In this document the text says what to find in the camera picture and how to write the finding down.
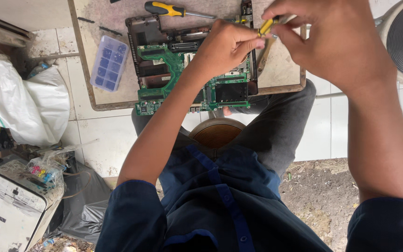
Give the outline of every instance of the plastic screw organizer box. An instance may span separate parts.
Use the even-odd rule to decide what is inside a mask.
[[[129,48],[125,43],[106,35],[102,36],[91,74],[91,85],[115,92],[125,69],[128,52]]]

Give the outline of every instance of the yellow screwdriver handle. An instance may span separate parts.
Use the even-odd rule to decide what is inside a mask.
[[[155,1],[149,1],[144,4],[146,11],[159,14],[161,16],[180,16],[184,17],[186,15],[186,10],[182,7],[176,7],[175,5],[164,4]]]

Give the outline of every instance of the table surface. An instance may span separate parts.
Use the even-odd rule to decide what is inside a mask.
[[[139,85],[130,53],[128,53],[129,56],[126,60],[125,72],[121,77],[118,91],[111,93],[93,87],[89,83],[89,79],[95,62],[100,38],[103,35],[107,35],[129,45],[127,36],[128,29],[125,25],[125,19],[149,14],[149,12],[144,9],[146,0],[120,0],[116,3],[109,3],[108,0],[68,1],[93,109],[108,110],[133,107],[134,102],[137,101]],[[253,4],[255,28],[261,25],[261,14],[271,2],[271,0],[266,0]],[[217,18],[234,17],[240,13],[240,0],[172,0],[172,4],[185,7],[189,12],[216,16]],[[212,25],[214,21],[214,19],[194,16],[160,17],[161,28],[163,30]],[[99,28],[100,26],[119,32],[122,35],[115,35],[112,32],[101,30]],[[305,70],[293,62],[288,50],[278,39],[273,44],[266,67],[258,79],[259,93],[270,94],[298,91],[304,88],[304,86]]]

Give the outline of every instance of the hand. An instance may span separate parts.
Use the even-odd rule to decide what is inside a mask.
[[[262,15],[296,14],[277,25],[279,36],[293,61],[339,87],[359,95],[371,85],[395,86],[396,66],[376,31],[367,0],[276,0]],[[292,28],[310,23],[310,38],[303,40]]]
[[[217,19],[193,60],[186,67],[209,79],[238,66],[251,50],[264,48],[256,30]]]

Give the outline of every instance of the yellow black screwdriver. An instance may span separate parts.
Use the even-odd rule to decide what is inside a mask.
[[[165,3],[155,2],[155,1],[146,2],[144,4],[144,8],[146,9],[146,11],[148,11],[150,13],[159,14],[161,16],[184,17],[186,15],[193,15],[193,16],[202,17],[202,18],[215,18],[212,16],[206,16],[206,15],[202,15],[202,14],[187,12],[182,7],[176,7],[175,5],[170,5],[170,4],[165,4]]]

